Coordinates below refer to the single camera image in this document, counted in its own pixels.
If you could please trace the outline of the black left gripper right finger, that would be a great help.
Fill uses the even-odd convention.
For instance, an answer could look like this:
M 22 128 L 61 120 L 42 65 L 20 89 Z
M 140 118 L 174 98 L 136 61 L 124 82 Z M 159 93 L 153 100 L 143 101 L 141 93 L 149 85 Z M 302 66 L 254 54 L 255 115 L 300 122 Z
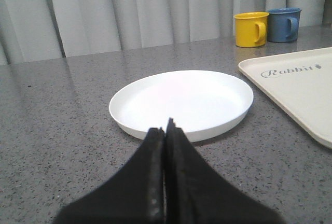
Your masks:
M 284 223 L 227 182 L 169 119 L 165 137 L 167 223 Z

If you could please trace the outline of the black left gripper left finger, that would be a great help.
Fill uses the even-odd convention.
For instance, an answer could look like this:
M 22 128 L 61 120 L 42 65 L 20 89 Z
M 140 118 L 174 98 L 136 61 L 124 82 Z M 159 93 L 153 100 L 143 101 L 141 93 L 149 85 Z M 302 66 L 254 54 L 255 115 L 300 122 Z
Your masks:
M 54 223 L 163 223 L 163 139 L 151 128 L 107 182 L 63 208 Z

